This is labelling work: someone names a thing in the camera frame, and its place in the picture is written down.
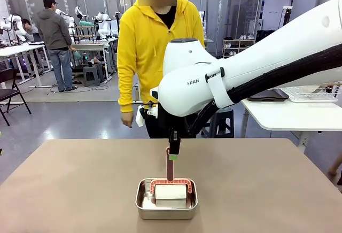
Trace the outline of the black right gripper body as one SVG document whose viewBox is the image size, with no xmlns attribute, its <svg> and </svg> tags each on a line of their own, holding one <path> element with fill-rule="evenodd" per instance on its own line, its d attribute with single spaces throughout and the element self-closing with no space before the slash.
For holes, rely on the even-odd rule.
<svg viewBox="0 0 342 233">
<path fill-rule="evenodd" d="M 158 106 L 158 125 L 164 136 L 169 139 L 172 131 L 176 131 L 181 137 L 186 136 L 185 117 L 169 114 L 162 106 Z"/>
</svg>

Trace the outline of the person's right hand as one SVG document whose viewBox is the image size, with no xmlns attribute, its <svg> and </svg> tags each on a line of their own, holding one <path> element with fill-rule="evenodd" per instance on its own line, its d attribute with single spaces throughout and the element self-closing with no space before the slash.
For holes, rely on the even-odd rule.
<svg viewBox="0 0 342 233">
<path fill-rule="evenodd" d="M 121 112 L 121 121 L 125 126 L 127 126 L 129 128 L 132 128 L 133 117 L 134 117 L 133 111 Z"/>
</svg>

